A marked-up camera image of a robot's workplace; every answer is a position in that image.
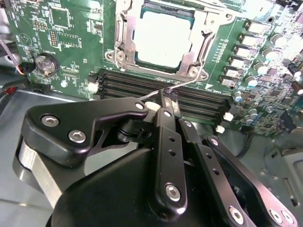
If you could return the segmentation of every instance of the screw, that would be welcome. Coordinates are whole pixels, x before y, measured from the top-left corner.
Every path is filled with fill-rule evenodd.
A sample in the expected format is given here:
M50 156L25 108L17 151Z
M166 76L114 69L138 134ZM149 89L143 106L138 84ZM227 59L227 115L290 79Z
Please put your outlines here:
M231 14L226 14L225 16L226 16L227 20L230 20L232 18Z
M210 139L210 141L211 141L214 145L218 146L218 141L216 141L215 139Z
M272 175L271 178L273 178L274 180L278 180L279 179L278 176L276 176L276 175Z
M140 110L144 109L144 106L140 103L136 103L136 107Z
M286 219L286 221L289 222L289 224L293 224L294 223L294 220L292 219L292 217L284 210L281 211L284 218Z
M75 143L83 143L86 139L86 136L79 130L73 130L68 133L68 138Z
M277 223L282 224L282 218L275 210L269 209L269 212Z
M184 123L185 123L188 127L191 127L191 123L190 123L190 122L184 121Z
M266 175L268 173L268 170L266 168L262 168L260 175Z
M232 218L239 224L243 225L244 223L244 218L242 214L233 206L229 207L229 213L231 214Z
M168 111L164 111L164 114L165 114L166 116L168 116L168 117L171 117L171 114L170 114L170 112L168 112Z
M48 127L55 127L59 124L59 119L52 115L46 115L41 118L42 124Z
M190 77L195 77L195 76L197 76L198 72L199 72L199 70L197 67L191 67L188 71L188 75Z
M123 52L119 52L117 54L117 58L119 61L124 61L125 60L125 54Z
M166 185L165 192L166 192L167 196L175 202L177 202L181 199L181 194L180 194L178 188L172 184Z

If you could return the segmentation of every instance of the black metal arm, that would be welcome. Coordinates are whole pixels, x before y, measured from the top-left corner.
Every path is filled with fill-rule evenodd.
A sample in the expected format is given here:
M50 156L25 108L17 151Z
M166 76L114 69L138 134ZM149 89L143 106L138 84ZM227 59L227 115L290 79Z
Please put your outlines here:
M175 94L159 95L157 111L119 98L27 112L15 163L54 206L50 226L298 226L215 136L200 139ZM139 149L84 175L87 156L130 141Z

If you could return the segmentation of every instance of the motherboard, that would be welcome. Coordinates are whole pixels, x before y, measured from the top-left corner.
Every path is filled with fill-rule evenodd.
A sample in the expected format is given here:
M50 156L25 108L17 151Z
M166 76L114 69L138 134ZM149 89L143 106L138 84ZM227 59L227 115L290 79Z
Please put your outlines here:
M87 99L198 79L181 90L193 121L276 135L302 111L303 14L289 0L7 0L6 13L33 84ZM107 83L94 78L106 70ZM190 93L233 97L222 122L195 117Z

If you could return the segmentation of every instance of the hex bolt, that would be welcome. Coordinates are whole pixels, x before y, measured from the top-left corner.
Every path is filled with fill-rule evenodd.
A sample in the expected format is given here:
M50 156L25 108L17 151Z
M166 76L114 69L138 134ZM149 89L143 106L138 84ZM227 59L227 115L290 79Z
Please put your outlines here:
M59 119L52 115L46 115L41 118L42 124L47 127L55 127L59 124Z
M282 224L283 220L282 220L281 216L278 214L278 212L276 212L273 209L269 209L269 212L277 223Z
M166 192L167 196L174 202L177 202L181 199L181 194L180 194L179 189L172 184L166 185L165 192Z
M80 130L73 130L68 133L68 138L75 143L83 143L86 139L86 136Z
M294 220L292 219L292 217L284 210L281 211L284 218L286 219L286 221L289 222L289 224L293 224L294 223Z
M231 214L231 217L235 220L235 222L237 222L239 225L243 225L244 218L240 211L238 211L238 209L234 208L233 206L230 206L229 213Z
M184 121L184 123L185 123L188 127L191 127L191 123L190 123L190 122Z
M210 139L210 141L211 141L214 145L218 146L218 141L216 141L215 139Z

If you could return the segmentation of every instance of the metal bracket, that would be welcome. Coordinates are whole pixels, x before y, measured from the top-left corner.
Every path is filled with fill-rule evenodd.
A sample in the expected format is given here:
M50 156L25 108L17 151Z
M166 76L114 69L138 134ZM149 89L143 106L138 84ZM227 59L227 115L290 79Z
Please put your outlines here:
M161 219L174 220L187 208L181 136L174 116L166 109L157 111L154 122L155 181L149 202Z
M95 131L123 119L143 119L147 113L145 105L131 97L36 106L27 111L21 133L30 148L72 167L86 159Z
M247 211L257 226L298 226L292 213L215 136L205 137L204 143L246 185Z

